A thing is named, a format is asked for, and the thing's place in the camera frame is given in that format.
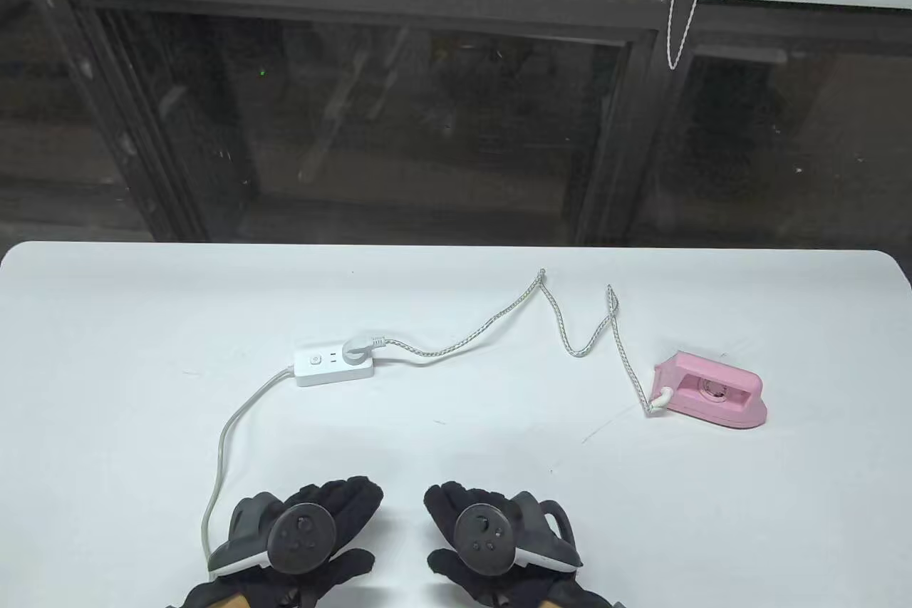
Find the person's left hand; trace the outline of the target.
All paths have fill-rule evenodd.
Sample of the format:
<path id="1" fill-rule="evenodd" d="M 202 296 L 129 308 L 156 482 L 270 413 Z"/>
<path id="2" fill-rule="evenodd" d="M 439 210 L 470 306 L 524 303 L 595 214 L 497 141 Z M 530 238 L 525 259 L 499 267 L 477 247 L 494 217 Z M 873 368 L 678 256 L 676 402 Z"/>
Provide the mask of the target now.
<path id="1" fill-rule="evenodd" d="M 305 485 L 287 500 L 270 492 L 242 498 L 227 540 L 208 554 L 209 581 L 183 606 L 316 606 L 373 570 L 374 554 L 348 544 L 382 500 L 382 488 L 364 475 Z"/>

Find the person's right hand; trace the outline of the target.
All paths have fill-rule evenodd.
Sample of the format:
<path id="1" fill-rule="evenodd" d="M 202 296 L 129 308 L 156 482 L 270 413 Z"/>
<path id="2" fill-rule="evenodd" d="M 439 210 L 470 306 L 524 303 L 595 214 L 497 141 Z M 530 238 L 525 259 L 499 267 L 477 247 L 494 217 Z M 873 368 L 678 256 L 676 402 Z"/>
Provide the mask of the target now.
<path id="1" fill-rule="evenodd" d="M 582 559 L 566 511 L 530 492 L 514 497 L 455 481 L 424 496 L 447 542 L 427 565 L 486 607 L 608 607 L 577 582 Z"/>

